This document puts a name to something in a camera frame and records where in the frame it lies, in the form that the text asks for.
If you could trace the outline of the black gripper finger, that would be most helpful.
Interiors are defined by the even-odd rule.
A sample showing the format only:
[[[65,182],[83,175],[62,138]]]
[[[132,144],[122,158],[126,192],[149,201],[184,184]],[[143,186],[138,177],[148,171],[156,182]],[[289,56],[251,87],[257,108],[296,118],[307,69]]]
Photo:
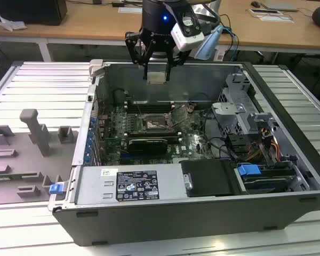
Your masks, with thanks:
[[[185,51],[185,52],[180,51],[179,54],[174,57],[172,50],[167,51],[166,53],[167,64],[165,69],[165,78],[167,82],[170,80],[172,68],[176,66],[182,66],[186,62],[189,55],[190,55],[190,51]]]
[[[139,52],[135,49],[137,42],[140,41],[145,46]],[[147,80],[148,62],[153,54],[153,37],[150,31],[139,31],[137,33],[126,32],[125,44],[134,64],[144,67],[143,79]]]

